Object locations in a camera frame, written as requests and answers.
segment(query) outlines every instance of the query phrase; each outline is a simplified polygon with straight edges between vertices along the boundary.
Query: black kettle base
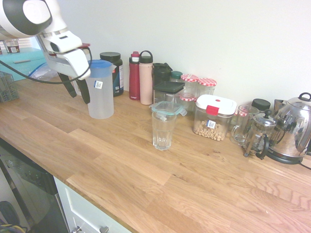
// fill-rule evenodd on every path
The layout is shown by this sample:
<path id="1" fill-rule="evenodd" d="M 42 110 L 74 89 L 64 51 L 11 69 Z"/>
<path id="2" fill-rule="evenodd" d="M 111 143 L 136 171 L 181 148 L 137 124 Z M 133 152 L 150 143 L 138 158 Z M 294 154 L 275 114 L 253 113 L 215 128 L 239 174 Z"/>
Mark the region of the black kettle base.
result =
<path id="1" fill-rule="evenodd" d="M 279 156 L 275 155 L 276 152 L 267 152 L 267 156 L 270 158 L 270 159 L 273 159 L 275 161 L 278 161 L 280 163 L 283 163 L 283 164 L 299 164 L 302 162 L 303 160 L 303 157 L 289 157 L 289 156 L 284 156 L 282 154 L 279 154 L 277 153 Z"/>

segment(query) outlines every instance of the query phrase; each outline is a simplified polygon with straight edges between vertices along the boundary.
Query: french press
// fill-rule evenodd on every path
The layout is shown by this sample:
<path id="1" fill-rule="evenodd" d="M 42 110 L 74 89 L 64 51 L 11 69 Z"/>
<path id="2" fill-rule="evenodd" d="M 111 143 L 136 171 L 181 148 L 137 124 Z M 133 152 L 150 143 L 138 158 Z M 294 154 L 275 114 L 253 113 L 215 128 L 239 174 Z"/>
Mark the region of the french press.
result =
<path id="1" fill-rule="evenodd" d="M 258 158 L 263 159 L 268 152 L 269 138 L 276 126 L 274 119 L 270 116 L 271 110 L 267 109 L 264 113 L 254 116 L 251 129 L 245 140 L 245 154 L 255 154 Z"/>

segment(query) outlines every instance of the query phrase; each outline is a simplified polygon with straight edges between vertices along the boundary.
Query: glass mug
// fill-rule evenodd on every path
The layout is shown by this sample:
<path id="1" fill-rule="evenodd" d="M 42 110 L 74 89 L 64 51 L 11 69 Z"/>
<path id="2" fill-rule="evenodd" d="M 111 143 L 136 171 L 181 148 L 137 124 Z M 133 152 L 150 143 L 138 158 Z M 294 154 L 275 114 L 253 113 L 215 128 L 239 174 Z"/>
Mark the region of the glass mug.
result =
<path id="1" fill-rule="evenodd" d="M 237 125 L 231 131 L 231 142 L 239 146 L 245 145 L 245 139 L 252 126 L 253 117 L 258 113 L 259 110 L 253 106 L 240 105 L 238 107 Z"/>

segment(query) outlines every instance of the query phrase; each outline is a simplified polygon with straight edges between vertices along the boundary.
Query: electric kettle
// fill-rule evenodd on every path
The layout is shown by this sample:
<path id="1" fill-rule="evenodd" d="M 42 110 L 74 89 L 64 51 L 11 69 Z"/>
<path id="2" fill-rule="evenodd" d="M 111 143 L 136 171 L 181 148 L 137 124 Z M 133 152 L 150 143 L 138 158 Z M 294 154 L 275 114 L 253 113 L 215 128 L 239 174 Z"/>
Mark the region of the electric kettle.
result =
<path id="1" fill-rule="evenodd" d="M 311 94 L 304 92 L 287 101 L 274 119 L 276 126 L 266 155 L 281 163 L 299 164 L 311 138 Z"/>

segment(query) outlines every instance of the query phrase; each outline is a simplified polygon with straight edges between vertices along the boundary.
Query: red water bottle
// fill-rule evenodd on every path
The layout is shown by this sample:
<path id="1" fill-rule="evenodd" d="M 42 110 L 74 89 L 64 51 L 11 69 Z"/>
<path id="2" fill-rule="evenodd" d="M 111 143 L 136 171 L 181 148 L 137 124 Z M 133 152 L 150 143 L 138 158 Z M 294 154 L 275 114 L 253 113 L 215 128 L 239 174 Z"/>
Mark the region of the red water bottle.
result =
<path id="1" fill-rule="evenodd" d="M 130 57 L 130 99 L 140 100 L 139 88 L 139 52 L 135 51 Z"/>

